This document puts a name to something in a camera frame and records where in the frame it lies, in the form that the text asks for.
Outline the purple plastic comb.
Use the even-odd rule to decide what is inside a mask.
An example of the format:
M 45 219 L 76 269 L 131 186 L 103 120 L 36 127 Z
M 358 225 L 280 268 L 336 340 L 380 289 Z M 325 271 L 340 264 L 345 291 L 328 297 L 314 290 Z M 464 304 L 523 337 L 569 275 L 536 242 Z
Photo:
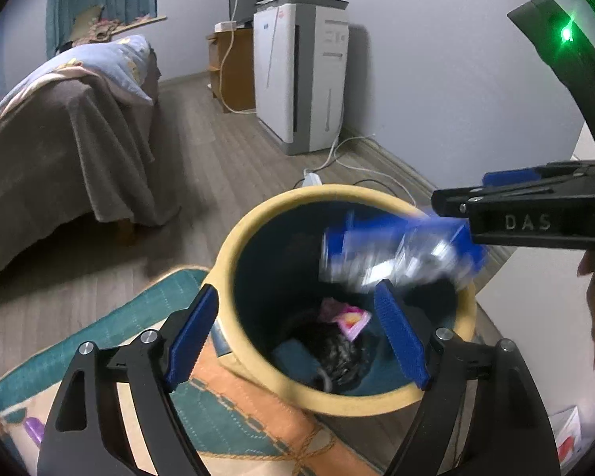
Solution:
M 23 428 L 37 447 L 42 446 L 45 436 L 45 423 L 36 417 L 27 417 L 23 421 Z

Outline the yellow rimmed teal trash bin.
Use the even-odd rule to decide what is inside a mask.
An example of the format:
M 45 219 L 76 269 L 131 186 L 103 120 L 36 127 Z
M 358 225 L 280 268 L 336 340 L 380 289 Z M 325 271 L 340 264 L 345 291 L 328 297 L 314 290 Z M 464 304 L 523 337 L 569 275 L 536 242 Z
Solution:
M 400 369 L 367 294 L 322 282 L 322 236 L 349 214 L 430 217 L 382 192 L 326 184 L 293 189 L 256 206 L 223 242 L 208 282 L 219 294 L 213 344 L 230 371 L 272 391 L 286 402 L 340 417 L 397 411 L 421 400 Z M 473 279 L 459 289 L 447 278 L 397 289 L 431 323 L 460 338 L 474 334 Z M 324 299 L 372 314 L 350 342 L 336 324 L 321 322 Z

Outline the white grey air purifier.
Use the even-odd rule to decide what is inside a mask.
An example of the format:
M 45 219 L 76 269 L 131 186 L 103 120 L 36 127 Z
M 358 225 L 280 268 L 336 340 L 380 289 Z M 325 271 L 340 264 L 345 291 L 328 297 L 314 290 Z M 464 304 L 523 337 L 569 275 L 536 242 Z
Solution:
M 255 111 L 288 156 L 331 147 L 344 118 L 345 0 L 267 0 L 253 16 Z

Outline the bed with grey cover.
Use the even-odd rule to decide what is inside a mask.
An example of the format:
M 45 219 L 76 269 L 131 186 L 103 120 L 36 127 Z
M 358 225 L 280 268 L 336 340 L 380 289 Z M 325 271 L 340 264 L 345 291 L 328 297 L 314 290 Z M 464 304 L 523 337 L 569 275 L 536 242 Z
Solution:
M 0 121 L 0 272 L 84 214 L 147 227 L 176 215 L 150 144 L 159 77 L 152 48 L 142 85 L 152 101 L 124 103 L 85 76 L 44 86 Z

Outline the blue silver wrapper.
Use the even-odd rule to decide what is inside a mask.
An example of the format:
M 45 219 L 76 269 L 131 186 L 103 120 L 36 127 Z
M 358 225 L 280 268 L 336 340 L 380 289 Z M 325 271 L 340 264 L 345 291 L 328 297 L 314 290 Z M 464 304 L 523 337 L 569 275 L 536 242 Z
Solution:
M 322 282 L 367 294 L 384 279 L 399 288 L 447 278 L 466 286 L 486 261 L 463 219 L 349 213 L 322 236 Z

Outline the white power strip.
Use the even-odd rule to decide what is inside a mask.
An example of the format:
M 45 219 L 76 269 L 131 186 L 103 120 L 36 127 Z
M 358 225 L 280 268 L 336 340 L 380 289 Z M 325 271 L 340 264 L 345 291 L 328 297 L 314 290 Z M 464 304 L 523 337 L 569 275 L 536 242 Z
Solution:
M 307 172 L 302 180 L 303 187 L 321 186 L 322 180 L 316 172 Z

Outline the wooden side cabinet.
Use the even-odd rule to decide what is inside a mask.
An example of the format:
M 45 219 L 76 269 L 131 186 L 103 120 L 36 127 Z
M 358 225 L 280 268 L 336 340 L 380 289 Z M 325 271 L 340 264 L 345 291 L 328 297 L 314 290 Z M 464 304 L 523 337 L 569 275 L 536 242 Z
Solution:
M 253 73 L 253 31 L 213 32 L 206 37 L 208 72 L 213 96 L 222 109 L 248 112 L 255 109 L 255 73 Z

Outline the teal orange patterned rug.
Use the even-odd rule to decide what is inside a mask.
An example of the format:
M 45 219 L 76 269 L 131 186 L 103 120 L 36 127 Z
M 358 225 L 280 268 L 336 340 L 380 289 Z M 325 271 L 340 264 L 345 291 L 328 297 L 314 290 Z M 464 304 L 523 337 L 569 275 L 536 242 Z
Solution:
M 33 475 L 368 475 L 330 430 L 221 367 L 207 336 L 165 382 L 165 322 L 205 272 L 182 268 L 0 379 L 0 443 Z M 42 446 L 23 428 L 45 423 Z

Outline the white cabinet panel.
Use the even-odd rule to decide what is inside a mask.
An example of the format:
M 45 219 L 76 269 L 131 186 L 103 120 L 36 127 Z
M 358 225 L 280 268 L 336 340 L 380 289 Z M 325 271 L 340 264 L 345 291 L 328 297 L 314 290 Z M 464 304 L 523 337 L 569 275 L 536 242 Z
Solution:
M 519 347 L 549 417 L 578 408 L 578 458 L 595 439 L 589 278 L 577 276 L 582 256 L 580 250 L 519 247 L 477 296 L 494 327 Z

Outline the pink snack packet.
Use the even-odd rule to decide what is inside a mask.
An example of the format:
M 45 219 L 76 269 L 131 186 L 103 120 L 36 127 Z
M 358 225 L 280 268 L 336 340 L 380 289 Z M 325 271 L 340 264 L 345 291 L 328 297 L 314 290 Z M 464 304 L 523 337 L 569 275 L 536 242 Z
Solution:
M 318 319 L 324 323 L 336 324 L 344 337 L 354 342 L 370 323 L 372 314 L 365 309 L 327 297 L 321 303 Z

